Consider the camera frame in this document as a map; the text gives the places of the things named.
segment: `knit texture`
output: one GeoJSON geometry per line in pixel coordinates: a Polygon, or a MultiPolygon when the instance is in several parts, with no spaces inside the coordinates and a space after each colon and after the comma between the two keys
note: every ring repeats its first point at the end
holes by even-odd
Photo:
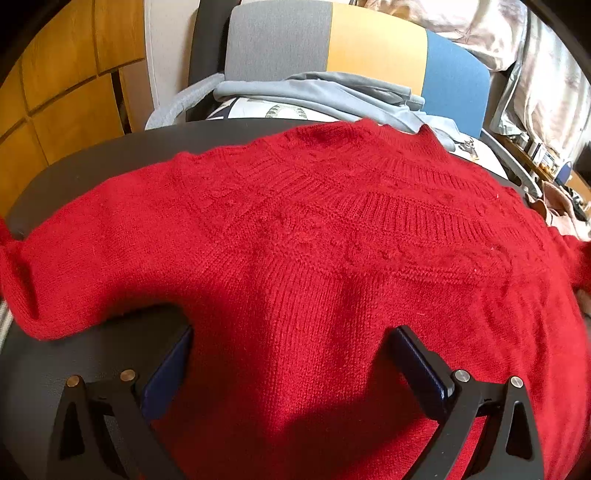
{"type": "Polygon", "coordinates": [[[524,379],[547,479],[586,440],[586,248],[426,127],[181,153],[0,239],[2,295],[35,338],[184,308],[187,379],[156,427],[190,479],[401,479],[436,429],[381,348],[402,324],[477,380],[524,379]]]}

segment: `yellow fabric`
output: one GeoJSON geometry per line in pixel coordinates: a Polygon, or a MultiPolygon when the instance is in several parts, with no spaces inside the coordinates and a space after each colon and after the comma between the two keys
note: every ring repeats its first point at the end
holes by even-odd
{"type": "Polygon", "coordinates": [[[427,31],[413,23],[333,3],[327,72],[363,75],[423,91],[427,31]]]}

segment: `gray chair armrest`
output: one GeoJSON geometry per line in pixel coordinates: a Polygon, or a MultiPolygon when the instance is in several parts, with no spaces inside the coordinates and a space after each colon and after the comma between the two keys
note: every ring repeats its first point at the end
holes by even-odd
{"type": "Polygon", "coordinates": [[[173,125],[181,113],[185,113],[196,106],[208,94],[212,93],[214,88],[222,83],[224,79],[223,73],[214,73],[200,82],[181,90],[170,103],[162,105],[152,112],[146,122],[145,130],[173,125]]]}
{"type": "Polygon", "coordinates": [[[525,189],[527,188],[528,193],[532,197],[540,198],[542,196],[542,191],[540,190],[540,187],[537,186],[534,179],[531,178],[515,157],[511,155],[509,151],[489,132],[482,129],[480,133],[480,141],[487,145],[497,156],[499,161],[521,180],[521,186],[525,189]]]}

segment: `chair backrest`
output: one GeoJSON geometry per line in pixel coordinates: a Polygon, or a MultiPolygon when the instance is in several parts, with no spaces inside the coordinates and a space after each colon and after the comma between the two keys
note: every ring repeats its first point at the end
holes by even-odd
{"type": "Polygon", "coordinates": [[[480,136],[488,69],[469,52],[418,25],[365,8],[313,0],[235,7],[226,80],[283,80],[301,72],[346,72],[411,88],[423,111],[480,136]]]}

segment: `black clamp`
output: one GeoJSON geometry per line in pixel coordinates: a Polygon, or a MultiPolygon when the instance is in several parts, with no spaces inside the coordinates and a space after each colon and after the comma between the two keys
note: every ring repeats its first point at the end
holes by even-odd
{"type": "Polygon", "coordinates": [[[48,480],[123,480],[105,416],[116,418],[119,431],[146,480],[185,480],[154,436],[138,407],[138,375],[124,370],[119,378],[85,384],[72,375],[66,381],[49,450],[48,480]]]}
{"type": "MultiPolygon", "coordinates": [[[[444,480],[459,456],[476,417],[487,421],[465,480],[542,480],[543,459],[530,399],[523,381],[476,381],[452,371],[408,326],[393,329],[387,347],[426,416],[439,423],[404,480],[444,480]]],[[[70,377],[57,410],[48,459],[48,480],[126,479],[105,424],[114,416],[124,442],[146,480],[184,480],[154,436],[139,408],[138,374],[86,385],[70,377]]]]}
{"type": "Polygon", "coordinates": [[[486,424],[465,480],[542,480],[544,464],[534,414],[523,381],[476,381],[452,371],[427,350],[408,326],[393,329],[388,348],[425,415],[439,423],[435,434],[404,480],[445,479],[476,417],[486,424]]]}

